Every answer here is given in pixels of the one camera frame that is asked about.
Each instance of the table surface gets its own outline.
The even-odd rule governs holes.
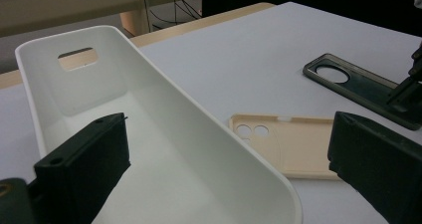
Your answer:
[[[302,74],[305,64],[332,53],[399,83],[407,77],[410,56],[421,38],[295,3],[262,8],[144,44],[139,51],[224,124],[237,112],[333,117],[342,111],[366,116],[422,143],[422,130],[408,130]],[[1,146],[0,178],[31,180],[38,153],[24,88],[2,89],[0,97],[0,134],[6,143]],[[291,182],[301,197],[304,223],[387,223],[343,181]]]

